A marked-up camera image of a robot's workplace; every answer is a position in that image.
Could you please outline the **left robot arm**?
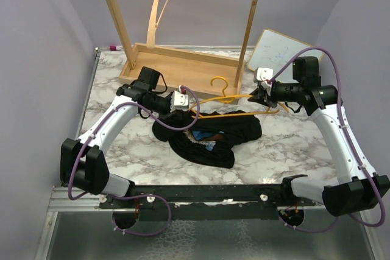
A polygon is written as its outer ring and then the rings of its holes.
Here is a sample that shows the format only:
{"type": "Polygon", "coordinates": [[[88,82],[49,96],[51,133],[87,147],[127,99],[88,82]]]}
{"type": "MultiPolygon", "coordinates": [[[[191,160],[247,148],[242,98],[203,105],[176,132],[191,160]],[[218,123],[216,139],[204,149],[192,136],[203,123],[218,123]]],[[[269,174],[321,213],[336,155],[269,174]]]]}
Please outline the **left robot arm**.
{"type": "Polygon", "coordinates": [[[82,190],[82,195],[109,195],[122,208],[130,207],[135,199],[135,183],[112,174],[105,156],[112,142],[122,129],[142,111],[168,130],[175,127],[163,122],[176,114],[187,111],[195,93],[184,85],[168,96],[157,91],[157,83],[163,75],[143,67],[136,80],[121,85],[106,112],[84,134],[77,139],[66,139],[61,146],[60,179],[68,187],[70,200],[77,200],[72,189],[82,190]]]}

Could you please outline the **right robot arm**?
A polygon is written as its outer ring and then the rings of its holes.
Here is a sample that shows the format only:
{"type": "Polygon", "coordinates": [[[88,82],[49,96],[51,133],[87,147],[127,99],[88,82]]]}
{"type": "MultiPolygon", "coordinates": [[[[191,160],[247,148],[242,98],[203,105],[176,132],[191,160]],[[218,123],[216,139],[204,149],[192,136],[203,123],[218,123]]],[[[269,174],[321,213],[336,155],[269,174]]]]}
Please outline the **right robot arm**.
{"type": "Polygon", "coordinates": [[[348,126],[346,112],[338,104],[338,90],[323,86],[316,57],[298,57],[292,62],[292,83],[272,80],[271,68],[257,68],[257,88],[249,101],[275,108],[280,102],[296,102],[316,124],[335,164],[337,183],[307,175],[283,179],[281,201],[293,206],[301,198],[324,205],[333,216],[372,209],[389,190],[389,178],[378,175],[367,161],[348,126]]]}

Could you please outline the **yellow plastic hanger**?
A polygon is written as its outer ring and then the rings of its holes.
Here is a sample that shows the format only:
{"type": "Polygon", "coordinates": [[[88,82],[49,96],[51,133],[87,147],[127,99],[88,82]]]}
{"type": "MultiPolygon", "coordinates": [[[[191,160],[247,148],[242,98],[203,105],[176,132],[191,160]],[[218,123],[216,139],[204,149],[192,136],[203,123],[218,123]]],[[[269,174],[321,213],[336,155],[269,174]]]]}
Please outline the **yellow plastic hanger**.
{"type": "MultiPolygon", "coordinates": [[[[252,95],[250,94],[234,94],[234,95],[226,95],[225,91],[229,87],[229,83],[225,77],[222,76],[215,76],[210,80],[210,85],[213,86],[213,83],[215,80],[223,80],[225,85],[222,88],[222,95],[217,96],[217,97],[212,97],[209,99],[205,99],[199,102],[200,104],[205,104],[207,102],[212,102],[212,101],[219,101],[223,104],[232,104],[236,99],[243,99],[243,98],[250,98],[252,95]]],[[[212,114],[211,116],[204,116],[200,114],[200,111],[198,110],[193,110],[193,108],[197,107],[197,103],[193,104],[189,111],[192,112],[192,118],[196,117],[196,114],[199,114],[199,119],[216,119],[216,118],[229,118],[229,117],[235,117],[235,116],[251,116],[251,115],[271,115],[271,114],[277,114],[280,110],[272,110],[271,107],[268,106],[266,111],[253,111],[249,113],[233,113],[233,114],[222,114],[222,115],[216,115],[212,114]]]]}

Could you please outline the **black printed t shirt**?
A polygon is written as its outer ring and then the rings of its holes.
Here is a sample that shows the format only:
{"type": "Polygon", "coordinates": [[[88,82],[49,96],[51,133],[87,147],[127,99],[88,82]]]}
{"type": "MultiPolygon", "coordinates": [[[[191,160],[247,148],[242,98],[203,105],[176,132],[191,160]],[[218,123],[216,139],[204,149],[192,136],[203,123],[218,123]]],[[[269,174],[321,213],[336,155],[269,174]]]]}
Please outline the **black printed t shirt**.
{"type": "Polygon", "coordinates": [[[254,115],[238,110],[229,117],[217,112],[202,113],[203,119],[189,129],[174,131],[154,122],[152,132],[181,158],[203,166],[231,169],[235,163],[233,147],[262,136],[261,124],[254,115]]]}

